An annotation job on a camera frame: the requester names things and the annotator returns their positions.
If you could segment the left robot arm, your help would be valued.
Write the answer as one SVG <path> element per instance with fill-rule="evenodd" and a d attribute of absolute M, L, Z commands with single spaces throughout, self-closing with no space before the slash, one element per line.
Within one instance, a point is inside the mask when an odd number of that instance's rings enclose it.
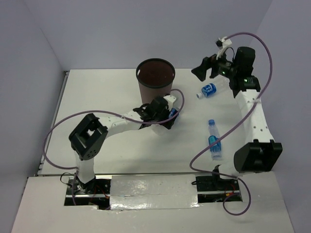
<path fill-rule="evenodd" d="M 143 104 L 119 116 L 96 117 L 87 114 L 69 135 L 71 148 L 75 152 L 77 165 L 77 186 L 83 193 L 91 193 L 96 186 L 94 157 L 100 152 L 104 141 L 119 133 L 141 130 L 151 126 L 151 122 L 170 129 L 175 119 L 172 109 L 177 97 L 166 95 L 156 97 L 151 103 Z"/>

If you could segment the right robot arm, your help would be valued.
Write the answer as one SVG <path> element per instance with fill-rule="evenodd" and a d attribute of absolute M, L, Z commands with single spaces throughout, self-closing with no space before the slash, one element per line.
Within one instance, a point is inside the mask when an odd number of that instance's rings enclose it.
<path fill-rule="evenodd" d="M 234 177 L 250 173 L 270 172 L 283 151 L 281 143 L 275 142 L 269 131 L 260 101 L 261 87 L 253 76 L 253 63 L 256 52 L 250 47 L 239 47 L 232 61 L 227 60 L 225 50 L 205 57 L 200 66 L 192 69 L 200 81 L 222 75 L 229 80 L 241 115 L 244 118 L 245 145 L 234 153 L 233 161 L 217 165 L 210 177 L 197 178 L 194 184 L 199 191 L 222 190 L 233 187 Z"/>

